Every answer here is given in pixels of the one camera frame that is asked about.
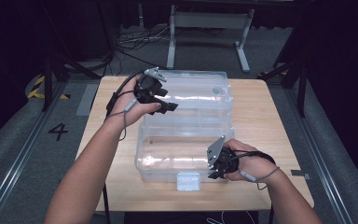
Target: forearm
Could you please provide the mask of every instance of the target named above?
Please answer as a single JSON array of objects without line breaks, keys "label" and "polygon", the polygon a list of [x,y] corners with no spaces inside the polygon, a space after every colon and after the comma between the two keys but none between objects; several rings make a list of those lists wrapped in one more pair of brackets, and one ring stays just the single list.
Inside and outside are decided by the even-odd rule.
[{"label": "forearm", "polygon": [[283,171],[268,180],[268,193],[279,223],[322,223]]},{"label": "forearm", "polygon": [[121,125],[122,119],[111,118],[94,134],[57,187],[46,223],[90,222],[115,157]]}]

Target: hand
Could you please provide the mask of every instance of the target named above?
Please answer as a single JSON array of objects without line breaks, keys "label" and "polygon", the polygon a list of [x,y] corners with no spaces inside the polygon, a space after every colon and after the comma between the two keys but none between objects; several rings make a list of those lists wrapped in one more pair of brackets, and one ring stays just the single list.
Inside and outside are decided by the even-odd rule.
[{"label": "hand", "polygon": [[[121,90],[120,96],[118,97],[115,106],[112,109],[110,115],[120,113],[124,111],[127,105],[135,99],[135,95],[133,94],[134,87],[136,85],[136,81],[140,78],[140,76],[136,76],[132,78]],[[135,102],[135,105],[128,111],[125,115],[126,118],[126,127],[132,125],[138,119],[141,118],[144,114],[155,112],[161,108],[161,104],[159,103],[151,103],[151,104],[140,104],[138,101]],[[123,120],[124,113],[114,115],[115,118],[120,118]]]},{"label": "hand", "polygon": [[[243,154],[241,151],[257,151],[255,147],[251,147],[247,144],[244,144],[236,139],[229,139],[223,144],[224,147],[229,147],[231,150],[235,152],[236,155]],[[243,177],[240,171],[243,171],[249,175],[252,175],[256,179],[262,178],[268,174],[270,174],[273,170],[275,170],[277,166],[272,162],[257,157],[241,157],[240,164],[238,165],[238,170],[234,173],[225,174],[225,178],[229,180],[246,180],[247,178]]]}]

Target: clear plastic container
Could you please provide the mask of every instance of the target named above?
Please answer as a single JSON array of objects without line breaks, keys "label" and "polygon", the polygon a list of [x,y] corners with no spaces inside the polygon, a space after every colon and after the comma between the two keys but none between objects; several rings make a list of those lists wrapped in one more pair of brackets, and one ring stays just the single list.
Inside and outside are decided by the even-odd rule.
[{"label": "clear plastic container", "polygon": [[179,174],[211,179],[206,149],[219,137],[234,137],[232,97],[226,73],[170,71],[162,100],[179,104],[165,115],[145,115],[139,126],[135,166],[144,181],[176,182]]}]

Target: skin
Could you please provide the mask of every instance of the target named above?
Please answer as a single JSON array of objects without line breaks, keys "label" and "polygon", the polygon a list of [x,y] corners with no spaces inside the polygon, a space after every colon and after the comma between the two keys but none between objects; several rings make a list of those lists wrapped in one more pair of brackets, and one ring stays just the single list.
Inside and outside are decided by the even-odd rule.
[{"label": "skin", "polygon": [[[133,78],[122,92],[133,91],[138,78]],[[121,95],[111,114],[123,111],[134,97],[132,92]],[[125,115],[126,125],[132,125],[144,114],[157,111],[160,107],[161,105],[157,103],[139,104],[137,102]],[[48,206],[45,223],[90,223],[115,157],[118,140],[124,129],[124,114],[114,115],[103,123],[54,192]],[[247,151],[256,150],[235,139],[225,142],[225,147]],[[263,177],[275,168],[274,164],[265,159],[240,158],[239,170],[255,178]],[[233,181],[245,180],[239,171],[228,174],[225,178]],[[268,186],[268,193],[280,223],[321,223],[284,172],[279,170],[263,182]]]}]

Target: wooden table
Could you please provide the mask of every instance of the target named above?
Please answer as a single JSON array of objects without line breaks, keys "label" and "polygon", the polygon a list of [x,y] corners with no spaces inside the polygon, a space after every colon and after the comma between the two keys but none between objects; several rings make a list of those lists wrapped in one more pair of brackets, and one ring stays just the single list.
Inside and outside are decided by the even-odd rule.
[{"label": "wooden table", "polygon": [[[105,107],[124,77],[104,77],[94,100],[77,156],[100,128]],[[310,190],[300,170],[296,155],[282,126],[269,89],[262,80],[230,79],[232,124],[237,139],[274,158],[297,189],[313,207]],[[201,183],[200,191],[177,191],[176,183],[148,183],[134,165],[137,129],[140,120],[127,128],[125,140],[119,142],[116,156],[106,179],[109,208],[112,211],[228,211],[270,209],[268,191],[256,184],[236,181]],[[103,211],[101,198],[97,211]]]}]

